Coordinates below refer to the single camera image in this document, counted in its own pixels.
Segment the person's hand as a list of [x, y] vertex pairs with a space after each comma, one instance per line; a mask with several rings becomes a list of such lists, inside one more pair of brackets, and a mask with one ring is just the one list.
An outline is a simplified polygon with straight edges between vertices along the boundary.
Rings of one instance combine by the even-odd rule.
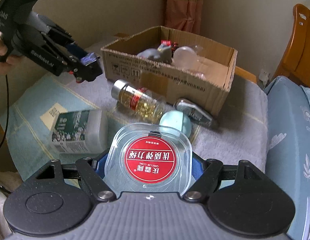
[[[2, 32], [0, 32], [0, 56], [6, 56], [8, 52], [7, 46], [2, 40]], [[4, 62], [0, 62], [0, 75], [7, 75], [15, 66], [23, 59], [23, 56], [9, 55]]]

